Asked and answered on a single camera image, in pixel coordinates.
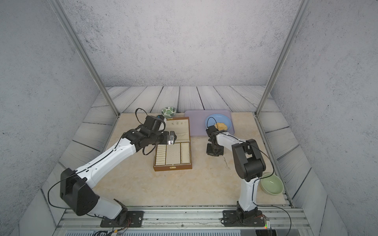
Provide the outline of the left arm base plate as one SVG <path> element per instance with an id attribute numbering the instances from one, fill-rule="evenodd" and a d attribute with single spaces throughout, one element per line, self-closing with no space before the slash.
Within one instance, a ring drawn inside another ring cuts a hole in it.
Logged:
<path id="1" fill-rule="evenodd" d="M 101 228 L 140 228 L 142 227 L 144 211 L 121 211 L 115 219 L 105 218 L 101 221 Z"/>

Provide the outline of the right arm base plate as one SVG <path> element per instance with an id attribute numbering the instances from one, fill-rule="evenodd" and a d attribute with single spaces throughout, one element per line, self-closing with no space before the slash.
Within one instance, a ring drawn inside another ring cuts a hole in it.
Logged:
<path id="1" fill-rule="evenodd" d="M 224 210 L 220 220 L 225 227 L 265 227 L 266 222 L 262 211 Z"/>

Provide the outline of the brown leather jewelry box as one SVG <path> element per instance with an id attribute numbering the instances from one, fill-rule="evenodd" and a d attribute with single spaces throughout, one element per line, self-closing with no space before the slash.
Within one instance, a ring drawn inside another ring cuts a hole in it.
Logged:
<path id="1" fill-rule="evenodd" d="M 153 168 L 156 172 L 188 170 L 193 167 L 190 120 L 178 117 L 166 122 L 166 131 L 173 131 L 177 139 L 172 145 L 159 144 L 155 151 Z"/>

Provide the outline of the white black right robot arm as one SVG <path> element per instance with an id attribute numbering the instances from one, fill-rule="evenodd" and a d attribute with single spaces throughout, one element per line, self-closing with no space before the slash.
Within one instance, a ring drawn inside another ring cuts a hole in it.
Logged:
<path id="1" fill-rule="evenodd" d="M 214 125 L 206 129 L 209 137 L 207 155 L 221 156 L 224 149 L 232 152 L 234 167 L 237 175 L 242 180 L 241 193 L 237 202 L 238 211 L 241 214 L 252 214 L 258 210 L 255 203 L 257 198 L 256 184 L 266 170 L 263 153 L 256 140 L 243 140 L 236 138 L 225 130 L 218 130 Z"/>

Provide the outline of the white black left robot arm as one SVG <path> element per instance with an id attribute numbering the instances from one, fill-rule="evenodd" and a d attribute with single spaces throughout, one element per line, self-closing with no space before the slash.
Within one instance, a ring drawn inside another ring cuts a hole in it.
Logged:
<path id="1" fill-rule="evenodd" d="M 64 170 L 60 182 L 61 199 L 78 216 L 90 214 L 106 220 L 124 220 L 127 207 L 117 200 L 100 197 L 93 188 L 118 164 L 149 145 L 174 144 L 175 132 L 165 128 L 163 116 L 147 116 L 143 124 L 123 133 L 116 144 L 92 161 L 76 170 Z"/>

